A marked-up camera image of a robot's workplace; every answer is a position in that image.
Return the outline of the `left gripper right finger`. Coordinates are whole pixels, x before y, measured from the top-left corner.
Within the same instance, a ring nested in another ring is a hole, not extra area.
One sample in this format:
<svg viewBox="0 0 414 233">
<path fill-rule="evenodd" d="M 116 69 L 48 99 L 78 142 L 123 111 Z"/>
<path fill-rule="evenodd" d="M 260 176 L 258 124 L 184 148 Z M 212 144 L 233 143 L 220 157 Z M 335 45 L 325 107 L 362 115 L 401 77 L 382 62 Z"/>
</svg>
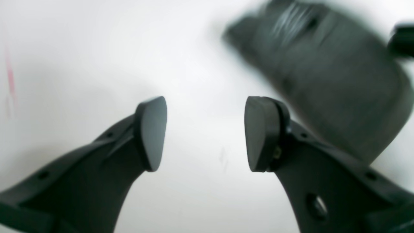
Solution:
<svg viewBox="0 0 414 233">
<path fill-rule="evenodd" d="M 313 138 L 284 103 L 248 97 L 244 126 L 250 170 L 278 177 L 300 232 L 413 232 L 413 194 Z"/>
</svg>

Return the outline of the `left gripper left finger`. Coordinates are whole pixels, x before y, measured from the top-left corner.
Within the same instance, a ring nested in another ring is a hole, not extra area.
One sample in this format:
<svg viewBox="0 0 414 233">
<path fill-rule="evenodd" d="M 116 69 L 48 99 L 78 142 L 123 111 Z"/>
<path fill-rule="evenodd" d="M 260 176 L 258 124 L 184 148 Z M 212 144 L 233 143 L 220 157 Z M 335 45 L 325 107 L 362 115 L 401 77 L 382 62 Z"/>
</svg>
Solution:
<svg viewBox="0 0 414 233">
<path fill-rule="evenodd" d="M 141 102 L 90 144 L 2 191 L 1 224 L 27 233 L 114 232 L 134 181 L 160 166 L 166 126 L 164 97 Z"/>
</svg>

